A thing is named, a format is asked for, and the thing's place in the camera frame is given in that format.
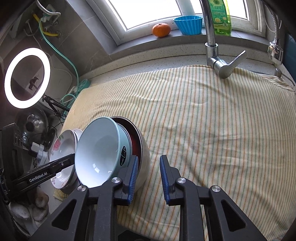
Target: blue silicone cup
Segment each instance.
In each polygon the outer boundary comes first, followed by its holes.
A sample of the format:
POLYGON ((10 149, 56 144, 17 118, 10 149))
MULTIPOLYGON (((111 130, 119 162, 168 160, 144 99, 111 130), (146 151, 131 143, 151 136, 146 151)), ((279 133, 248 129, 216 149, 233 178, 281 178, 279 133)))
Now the blue silicone cup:
POLYGON ((181 33, 184 35, 197 35, 202 32, 202 17, 182 16, 174 19, 181 33))

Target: triangular cutout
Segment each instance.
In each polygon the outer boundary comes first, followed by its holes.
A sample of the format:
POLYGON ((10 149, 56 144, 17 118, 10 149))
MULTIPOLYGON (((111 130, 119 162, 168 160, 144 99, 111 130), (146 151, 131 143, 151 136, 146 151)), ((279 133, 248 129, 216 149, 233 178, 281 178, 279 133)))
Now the triangular cutout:
POLYGON ((76 200, 74 199, 53 220, 52 226, 62 229, 62 230, 67 230, 70 225, 70 221, 72 218, 72 214, 73 214, 75 205, 76 205, 76 200))
POLYGON ((234 232, 239 229, 246 227, 245 222, 240 218, 240 216, 232 209, 226 200, 221 201, 223 211, 226 217, 227 225, 230 232, 234 232))

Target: faucet handle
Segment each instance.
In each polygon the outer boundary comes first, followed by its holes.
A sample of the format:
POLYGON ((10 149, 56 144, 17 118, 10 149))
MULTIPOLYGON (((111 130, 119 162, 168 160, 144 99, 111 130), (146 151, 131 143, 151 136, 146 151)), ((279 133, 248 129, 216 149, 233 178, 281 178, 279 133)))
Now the faucet handle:
POLYGON ((232 74, 232 71, 234 70, 234 68, 238 66, 241 62, 243 62, 243 60, 246 59, 247 56, 248 54, 244 50, 230 63, 227 63, 226 61, 219 58, 213 64, 213 69, 215 70, 216 73, 218 73, 220 78, 226 79, 232 74))

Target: window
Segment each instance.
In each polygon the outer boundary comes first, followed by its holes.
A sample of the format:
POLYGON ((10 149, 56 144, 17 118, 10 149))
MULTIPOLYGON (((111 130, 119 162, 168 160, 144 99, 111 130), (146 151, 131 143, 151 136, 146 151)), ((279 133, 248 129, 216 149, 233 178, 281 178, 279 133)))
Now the window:
MULTIPOLYGON (((202 15, 199 0, 86 0, 120 45, 150 35, 157 23, 178 29, 174 18, 202 15)), ((260 0, 228 0, 232 29, 265 36, 260 0)))

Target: window frame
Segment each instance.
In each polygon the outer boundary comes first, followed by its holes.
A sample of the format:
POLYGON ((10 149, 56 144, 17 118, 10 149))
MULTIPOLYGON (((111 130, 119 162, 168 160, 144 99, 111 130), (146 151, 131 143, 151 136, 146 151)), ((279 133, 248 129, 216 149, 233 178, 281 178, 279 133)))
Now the window frame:
MULTIPOLYGON (((152 27, 158 23, 167 23, 171 30, 178 29, 174 22, 174 18, 179 16, 173 16, 168 18, 159 19, 157 21, 152 21, 135 26, 130 29, 126 29, 124 24, 121 22, 120 16, 116 11, 113 11, 113 6, 108 0, 86 0, 88 4, 95 11, 97 16, 100 18, 106 29, 109 31, 110 35, 114 39, 117 45, 123 44, 125 42, 144 37, 152 34, 152 27)), ((247 4, 249 19, 242 19, 237 17, 231 17, 232 29, 239 30, 255 35, 265 37, 265 23, 264 22, 264 10, 263 5, 260 0, 244 0, 247 4)))

